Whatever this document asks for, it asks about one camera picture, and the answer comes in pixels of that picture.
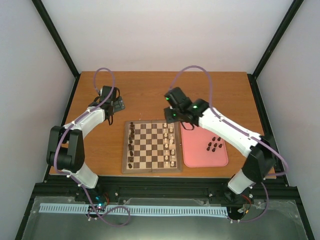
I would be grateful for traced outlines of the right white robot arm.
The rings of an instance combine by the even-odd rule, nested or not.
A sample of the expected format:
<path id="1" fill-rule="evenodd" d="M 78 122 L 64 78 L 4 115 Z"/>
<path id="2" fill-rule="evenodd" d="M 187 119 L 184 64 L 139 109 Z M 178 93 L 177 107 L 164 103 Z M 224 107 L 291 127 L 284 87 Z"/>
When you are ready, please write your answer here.
<path id="1" fill-rule="evenodd" d="M 246 158 L 242 168 L 227 183 L 224 195 L 230 201 L 262 182 L 276 164 L 276 152 L 267 138 L 228 119 L 211 103 L 203 99 L 191 101 L 179 87 L 170 89 L 164 97 L 169 104 L 164 109 L 168 123 L 189 123 L 192 127 L 208 130 L 227 141 Z"/>

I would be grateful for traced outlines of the pink plastic tray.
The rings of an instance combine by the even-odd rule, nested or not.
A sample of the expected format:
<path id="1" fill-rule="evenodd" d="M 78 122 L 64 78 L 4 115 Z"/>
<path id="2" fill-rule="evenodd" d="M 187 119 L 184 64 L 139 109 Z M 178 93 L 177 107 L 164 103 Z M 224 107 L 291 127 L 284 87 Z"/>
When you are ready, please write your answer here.
<path id="1" fill-rule="evenodd" d="M 180 126 L 183 161 L 187 167 L 224 167 L 228 164 L 225 141 L 221 137 L 189 123 Z"/>

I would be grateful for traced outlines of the black aluminium frame rail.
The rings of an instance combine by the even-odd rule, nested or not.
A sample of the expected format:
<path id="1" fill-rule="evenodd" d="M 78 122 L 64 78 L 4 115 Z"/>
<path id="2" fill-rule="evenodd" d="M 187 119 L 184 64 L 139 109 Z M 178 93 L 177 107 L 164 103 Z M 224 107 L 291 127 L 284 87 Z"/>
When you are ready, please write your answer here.
<path id="1" fill-rule="evenodd" d="M 101 176 L 97 186 L 89 189 L 90 196 L 107 194 L 112 202 L 119 198 L 217 198 L 224 200 L 231 191 L 226 178 L 175 178 L 175 177 L 132 177 Z M 253 188 L 245 190 L 255 199 L 269 196 L 272 200 L 293 200 L 300 197 L 297 187 L 286 185 L 283 179 L 268 179 Z M 35 184 L 32 197 L 78 197 L 82 198 L 84 190 L 73 180 L 57 175 L 50 175 L 41 183 Z"/>

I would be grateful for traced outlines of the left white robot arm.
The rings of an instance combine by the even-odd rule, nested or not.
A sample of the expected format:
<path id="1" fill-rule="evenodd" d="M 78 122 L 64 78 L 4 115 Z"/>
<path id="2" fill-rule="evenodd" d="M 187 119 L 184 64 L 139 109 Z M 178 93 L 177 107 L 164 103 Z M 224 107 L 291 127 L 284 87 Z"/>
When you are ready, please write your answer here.
<path id="1" fill-rule="evenodd" d="M 84 139 L 99 124 L 107 121 L 112 125 L 114 114 L 125 109 L 119 88 L 103 86 L 98 93 L 78 118 L 51 128 L 46 155 L 49 166 L 87 188 L 86 195 L 95 202 L 103 198 L 104 188 L 85 163 Z"/>

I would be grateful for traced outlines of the wooden chess board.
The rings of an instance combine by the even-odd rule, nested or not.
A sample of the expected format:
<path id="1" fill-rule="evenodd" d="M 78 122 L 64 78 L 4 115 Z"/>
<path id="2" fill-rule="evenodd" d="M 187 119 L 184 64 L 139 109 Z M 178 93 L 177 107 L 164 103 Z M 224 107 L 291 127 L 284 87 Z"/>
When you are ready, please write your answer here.
<path id="1" fill-rule="evenodd" d="M 128 149 L 130 129 L 134 129 L 133 162 L 129 162 Z M 165 120 L 137 120 L 127 121 L 124 128 L 124 145 L 122 157 L 122 173 L 174 173 L 182 171 L 183 154 L 181 149 L 180 124 L 167 123 Z"/>

